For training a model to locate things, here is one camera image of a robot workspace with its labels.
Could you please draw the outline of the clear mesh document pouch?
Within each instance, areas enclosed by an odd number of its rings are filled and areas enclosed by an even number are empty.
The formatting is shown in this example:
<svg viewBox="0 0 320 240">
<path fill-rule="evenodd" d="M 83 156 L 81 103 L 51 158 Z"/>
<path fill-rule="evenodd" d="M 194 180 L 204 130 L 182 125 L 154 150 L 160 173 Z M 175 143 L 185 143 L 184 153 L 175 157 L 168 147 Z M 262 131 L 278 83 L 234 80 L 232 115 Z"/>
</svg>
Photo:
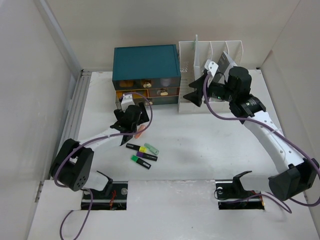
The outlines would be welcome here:
<svg viewBox="0 0 320 240">
<path fill-rule="evenodd" d="M 197 34 L 195 35 L 195 39 L 193 41 L 193 51 L 194 51 L 193 75 L 194 75 L 194 80 L 197 80 L 202 76 L 202 70 L 200 65 L 199 39 Z"/>
</svg>

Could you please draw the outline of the grey Canon setup guide booklet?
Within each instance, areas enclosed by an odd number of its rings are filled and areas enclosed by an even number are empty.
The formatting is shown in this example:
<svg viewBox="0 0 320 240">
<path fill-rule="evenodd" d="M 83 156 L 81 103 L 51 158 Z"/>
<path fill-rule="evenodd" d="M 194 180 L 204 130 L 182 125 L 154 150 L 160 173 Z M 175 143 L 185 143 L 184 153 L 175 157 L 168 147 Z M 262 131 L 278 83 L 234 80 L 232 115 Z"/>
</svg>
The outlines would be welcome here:
<svg viewBox="0 0 320 240">
<path fill-rule="evenodd" d="M 226 51 L 222 52 L 217 64 L 218 72 L 224 74 L 225 77 L 228 76 L 231 68 L 238 66 Z"/>
</svg>

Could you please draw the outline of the teal desktop drawer cabinet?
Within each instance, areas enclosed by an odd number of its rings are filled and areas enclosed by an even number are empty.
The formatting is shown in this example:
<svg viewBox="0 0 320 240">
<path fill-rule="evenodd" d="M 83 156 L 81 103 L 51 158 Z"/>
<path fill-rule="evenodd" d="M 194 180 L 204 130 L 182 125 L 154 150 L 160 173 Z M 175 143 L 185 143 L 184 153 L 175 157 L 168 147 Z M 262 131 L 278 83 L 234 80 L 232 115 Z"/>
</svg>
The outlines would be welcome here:
<svg viewBox="0 0 320 240">
<path fill-rule="evenodd" d="M 171 78 L 169 87 L 161 86 L 161 78 Z M 177 104 L 181 72 L 178 50 L 174 44 L 116 47 L 113 55 L 112 84 L 115 103 L 120 108 L 124 94 L 137 92 L 133 100 L 152 105 Z"/>
</svg>

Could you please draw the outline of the clear jar of paper clips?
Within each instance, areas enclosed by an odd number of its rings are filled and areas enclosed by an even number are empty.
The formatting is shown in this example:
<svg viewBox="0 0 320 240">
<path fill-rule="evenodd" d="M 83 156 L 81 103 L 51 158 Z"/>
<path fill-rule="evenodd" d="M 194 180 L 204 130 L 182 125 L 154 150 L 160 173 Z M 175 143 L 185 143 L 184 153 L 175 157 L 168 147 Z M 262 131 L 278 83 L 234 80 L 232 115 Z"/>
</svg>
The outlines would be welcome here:
<svg viewBox="0 0 320 240">
<path fill-rule="evenodd" d="M 161 78 L 160 84 L 162 87 L 169 87 L 172 84 L 172 79 L 171 78 Z"/>
</svg>

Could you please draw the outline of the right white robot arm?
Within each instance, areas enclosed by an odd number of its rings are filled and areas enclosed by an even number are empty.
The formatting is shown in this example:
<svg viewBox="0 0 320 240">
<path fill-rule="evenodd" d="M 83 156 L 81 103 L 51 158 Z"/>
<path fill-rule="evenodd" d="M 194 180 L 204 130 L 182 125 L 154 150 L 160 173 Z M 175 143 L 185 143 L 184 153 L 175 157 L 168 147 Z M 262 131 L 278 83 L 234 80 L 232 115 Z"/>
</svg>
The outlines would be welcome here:
<svg viewBox="0 0 320 240">
<path fill-rule="evenodd" d="M 232 192 L 228 198 L 243 197 L 249 191 L 271 192 L 282 201 L 310 189 L 320 175 L 319 164 L 298 146 L 290 142 L 271 120 L 265 105 L 250 93 L 252 77 L 240 66 L 232 67 L 224 83 L 214 82 L 217 67 L 207 67 L 202 76 L 191 82 L 194 91 L 184 99 L 200 107 L 209 104 L 210 98 L 229 103 L 232 121 L 239 121 L 263 146 L 270 156 L 277 173 L 254 176 L 248 170 L 233 177 Z"/>
</svg>

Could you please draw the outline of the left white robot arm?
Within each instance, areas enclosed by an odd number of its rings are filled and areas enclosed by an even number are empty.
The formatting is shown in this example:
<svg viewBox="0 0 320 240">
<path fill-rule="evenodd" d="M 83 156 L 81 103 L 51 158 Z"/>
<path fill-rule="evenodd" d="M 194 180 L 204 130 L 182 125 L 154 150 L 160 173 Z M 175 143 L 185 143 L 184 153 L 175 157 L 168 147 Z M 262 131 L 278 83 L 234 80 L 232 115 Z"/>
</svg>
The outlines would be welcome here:
<svg viewBox="0 0 320 240">
<path fill-rule="evenodd" d="M 111 195 L 113 180 L 100 171 L 91 170 L 94 154 L 126 144 L 138 132 L 138 126 L 150 121 L 144 103 L 114 111 L 116 122 L 107 130 L 85 140 L 64 141 L 51 164 L 50 176 L 60 187 L 74 192 L 94 190 L 100 198 Z"/>
</svg>

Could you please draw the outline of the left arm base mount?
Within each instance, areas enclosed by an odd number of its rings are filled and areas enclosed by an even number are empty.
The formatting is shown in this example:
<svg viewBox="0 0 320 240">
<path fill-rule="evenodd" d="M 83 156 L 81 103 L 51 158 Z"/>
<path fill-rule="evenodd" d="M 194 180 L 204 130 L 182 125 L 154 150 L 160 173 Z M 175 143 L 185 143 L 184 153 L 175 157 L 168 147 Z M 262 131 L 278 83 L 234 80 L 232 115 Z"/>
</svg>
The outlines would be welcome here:
<svg viewBox="0 0 320 240">
<path fill-rule="evenodd" d="M 115 181 L 111 189 L 105 195 L 102 191 L 92 189 L 93 203 L 91 210 L 93 211 L 124 211 L 127 209 L 128 182 Z"/>
</svg>

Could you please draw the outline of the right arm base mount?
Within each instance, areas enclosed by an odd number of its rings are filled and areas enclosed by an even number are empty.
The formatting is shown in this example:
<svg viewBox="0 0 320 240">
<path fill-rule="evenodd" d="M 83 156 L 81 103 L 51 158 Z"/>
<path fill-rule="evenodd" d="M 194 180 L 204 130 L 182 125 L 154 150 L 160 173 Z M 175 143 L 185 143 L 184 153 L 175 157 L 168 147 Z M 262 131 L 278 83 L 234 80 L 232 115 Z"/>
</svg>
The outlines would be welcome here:
<svg viewBox="0 0 320 240">
<path fill-rule="evenodd" d="M 244 190 L 238 179 L 215 181 L 214 198 L 219 210 L 264 210 L 261 196 L 254 191 Z"/>
</svg>

